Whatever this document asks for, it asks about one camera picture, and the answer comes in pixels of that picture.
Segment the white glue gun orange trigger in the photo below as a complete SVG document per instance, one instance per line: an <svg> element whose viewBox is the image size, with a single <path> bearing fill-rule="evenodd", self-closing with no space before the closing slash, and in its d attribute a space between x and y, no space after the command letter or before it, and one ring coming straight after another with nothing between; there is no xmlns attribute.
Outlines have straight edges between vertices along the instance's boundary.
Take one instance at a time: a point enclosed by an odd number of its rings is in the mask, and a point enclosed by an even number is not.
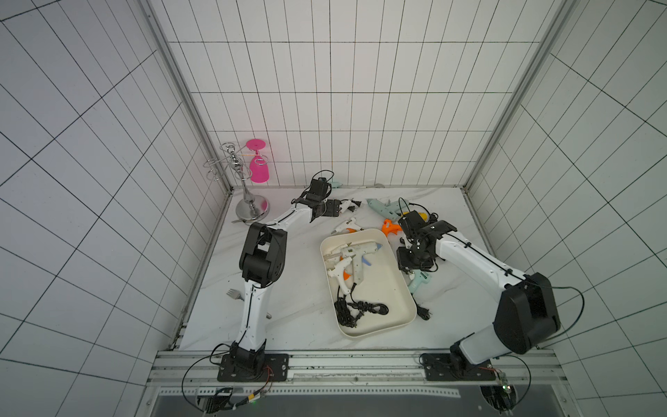
<svg viewBox="0 0 667 417"><path fill-rule="evenodd" d="M335 214L342 215L346 212L355 212L361 206L361 201L343 199L335 201Z"/></svg>

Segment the large white glue gun blue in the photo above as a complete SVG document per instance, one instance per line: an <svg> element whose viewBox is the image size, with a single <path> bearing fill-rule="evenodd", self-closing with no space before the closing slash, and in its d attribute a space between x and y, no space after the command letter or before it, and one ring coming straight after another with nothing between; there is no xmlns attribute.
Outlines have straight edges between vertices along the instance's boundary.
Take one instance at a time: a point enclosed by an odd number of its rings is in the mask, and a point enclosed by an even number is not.
<svg viewBox="0 0 667 417"><path fill-rule="evenodd" d="M335 248L332 253L324 255L323 261L327 269L331 268L341 257L352 257L352 256L362 256L363 261L366 266L370 266L370 263L365 260L366 255L371 255L377 252L382 245L375 242L365 242L358 244L344 244Z"/></svg>

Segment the small white glue gun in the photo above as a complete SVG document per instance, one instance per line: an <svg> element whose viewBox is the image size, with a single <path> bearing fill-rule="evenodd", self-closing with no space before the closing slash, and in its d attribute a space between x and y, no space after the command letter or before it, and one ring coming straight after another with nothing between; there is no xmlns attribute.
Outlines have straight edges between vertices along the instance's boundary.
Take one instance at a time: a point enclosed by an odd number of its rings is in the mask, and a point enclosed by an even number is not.
<svg viewBox="0 0 667 417"><path fill-rule="evenodd" d="M365 267L362 256L341 257L328 269L328 276L337 281L345 295L350 295L354 286L363 282Z"/></svg>

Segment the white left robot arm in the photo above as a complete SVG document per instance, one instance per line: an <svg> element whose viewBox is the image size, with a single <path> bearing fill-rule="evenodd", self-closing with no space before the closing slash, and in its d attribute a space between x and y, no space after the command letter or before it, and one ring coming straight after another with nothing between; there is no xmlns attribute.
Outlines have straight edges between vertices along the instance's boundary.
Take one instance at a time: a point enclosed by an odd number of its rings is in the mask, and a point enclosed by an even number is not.
<svg viewBox="0 0 667 417"><path fill-rule="evenodd" d="M236 374L258 378L264 373L266 315L273 286L286 266L289 236L319 217L337 217L344 210L340 205L340 199L307 191L276 219L249 226L239 260L245 292L241 326L222 358L222 364L232 366Z"/></svg>

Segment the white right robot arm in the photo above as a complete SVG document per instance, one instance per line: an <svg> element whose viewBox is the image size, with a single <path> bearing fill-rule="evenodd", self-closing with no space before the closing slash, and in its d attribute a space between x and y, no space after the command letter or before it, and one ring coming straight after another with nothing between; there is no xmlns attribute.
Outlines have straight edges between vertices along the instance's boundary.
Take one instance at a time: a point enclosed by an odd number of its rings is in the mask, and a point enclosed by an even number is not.
<svg viewBox="0 0 667 417"><path fill-rule="evenodd" d="M485 328L451 345L449 372L462 379L477 366L504 354L524 354L561 329L549 279L528 275L474 246L451 223L426 222L413 211L399 219L407 245L397 249L400 269L429 271L450 262L484 288L497 304Z"/></svg>

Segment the mint glue gun near tray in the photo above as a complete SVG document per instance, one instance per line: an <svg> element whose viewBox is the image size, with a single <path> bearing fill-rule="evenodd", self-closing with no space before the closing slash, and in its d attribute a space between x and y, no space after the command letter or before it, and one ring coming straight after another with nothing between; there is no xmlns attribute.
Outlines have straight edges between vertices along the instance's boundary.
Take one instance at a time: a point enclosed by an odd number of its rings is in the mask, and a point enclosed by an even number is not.
<svg viewBox="0 0 667 417"><path fill-rule="evenodd" d="M417 316L424 321L429 321L431 318L430 310L420 306L420 304L418 304L418 302L414 298L414 295L422 284L429 283L431 277L429 276L429 274L427 274L427 272L424 272L420 269L415 269L410 271L408 273L408 277L410 278L410 283L408 284L408 290L413 297L417 309Z"/></svg>

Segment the cream plastic storage tray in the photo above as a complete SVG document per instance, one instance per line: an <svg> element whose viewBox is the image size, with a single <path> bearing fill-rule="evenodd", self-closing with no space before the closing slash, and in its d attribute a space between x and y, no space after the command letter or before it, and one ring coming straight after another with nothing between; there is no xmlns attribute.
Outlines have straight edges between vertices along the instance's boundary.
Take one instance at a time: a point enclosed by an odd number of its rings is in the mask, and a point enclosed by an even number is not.
<svg viewBox="0 0 667 417"><path fill-rule="evenodd" d="M382 248L365 260L370 266L365 267L365 278L360 285L355 285L350 295L345 295L339 284L328 277L323 256L344 244L365 242L380 243ZM387 237L378 229L365 229L352 234L330 236L322 241L321 258L328 278L332 302L344 299L354 326L339 324L342 335L349 339L360 339L370 335L402 328L414 321L417 309L406 280L399 270L393 249Z"/></svg>

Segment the large mint glue gun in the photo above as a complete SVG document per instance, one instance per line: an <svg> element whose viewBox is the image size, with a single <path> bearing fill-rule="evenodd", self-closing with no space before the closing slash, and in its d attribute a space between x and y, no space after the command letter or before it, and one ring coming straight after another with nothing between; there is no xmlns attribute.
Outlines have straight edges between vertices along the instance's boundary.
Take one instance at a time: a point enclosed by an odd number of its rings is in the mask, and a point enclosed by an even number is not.
<svg viewBox="0 0 667 417"><path fill-rule="evenodd" d="M401 206L398 200L383 202L376 198L367 199L368 207L392 222L397 222L402 217Z"/></svg>

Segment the chrome glass holder stand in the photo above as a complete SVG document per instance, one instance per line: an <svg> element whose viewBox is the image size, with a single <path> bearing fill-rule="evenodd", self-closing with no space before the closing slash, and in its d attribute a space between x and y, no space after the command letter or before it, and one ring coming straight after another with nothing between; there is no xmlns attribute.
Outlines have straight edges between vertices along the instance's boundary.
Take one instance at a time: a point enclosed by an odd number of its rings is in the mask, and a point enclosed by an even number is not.
<svg viewBox="0 0 667 417"><path fill-rule="evenodd" d="M264 219L269 213L269 200L249 190L248 181L252 178L252 170L243 159L241 148L237 148L232 142L224 142L220 150L221 158L208 159L203 165L208 170L207 178L214 182L222 180L221 167L226 163L242 191L241 201L236 205L236 222L249 224Z"/></svg>

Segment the pink plastic wine glass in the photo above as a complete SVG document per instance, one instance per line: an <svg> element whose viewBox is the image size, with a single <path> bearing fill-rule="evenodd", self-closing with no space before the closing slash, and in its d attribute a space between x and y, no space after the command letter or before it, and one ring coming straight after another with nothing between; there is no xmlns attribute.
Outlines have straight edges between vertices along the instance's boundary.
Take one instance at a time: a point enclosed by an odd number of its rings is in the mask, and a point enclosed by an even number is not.
<svg viewBox="0 0 667 417"><path fill-rule="evenodd" d="M254 138L248 140L246 146L253 152L252 159L248 168L251 172L250 180L254 183L266 183L269 181L269 162L262 154L266 148L266 142L262 139Z"/></svg>

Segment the silver metal fork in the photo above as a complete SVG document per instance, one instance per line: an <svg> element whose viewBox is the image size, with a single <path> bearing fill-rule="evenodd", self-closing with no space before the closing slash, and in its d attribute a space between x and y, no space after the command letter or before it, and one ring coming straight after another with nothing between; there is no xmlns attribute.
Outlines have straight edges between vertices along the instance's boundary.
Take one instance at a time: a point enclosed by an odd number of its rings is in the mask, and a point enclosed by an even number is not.
<svg viewBox="0 0 667 417"><path fill-rule="evenodd" d="M242 321L256 321L260 316L271 319L269 301L272 288L248 285L243 291L230 289L227 295L233 300L243 302Z"/></svg>

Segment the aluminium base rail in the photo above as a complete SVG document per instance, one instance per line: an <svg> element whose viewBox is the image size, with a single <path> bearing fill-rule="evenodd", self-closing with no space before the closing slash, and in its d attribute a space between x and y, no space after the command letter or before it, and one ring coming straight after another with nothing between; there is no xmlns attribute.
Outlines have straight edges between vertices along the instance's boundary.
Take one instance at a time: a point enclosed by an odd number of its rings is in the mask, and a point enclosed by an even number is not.
<svg viewBox="0 0 667 417"><path fill-rule="evenodd" d="M204 351L166 351L156 356L147 387L155 395L247 395L265 389L269 395L423 394L460 397L462 389L515 387L519 394L533 387L568 385L565 372L549 350L524 356L493 358L487 365L457 379L451 376L441 350L292 350L271 364L274 376L242 377Z"/></svg>

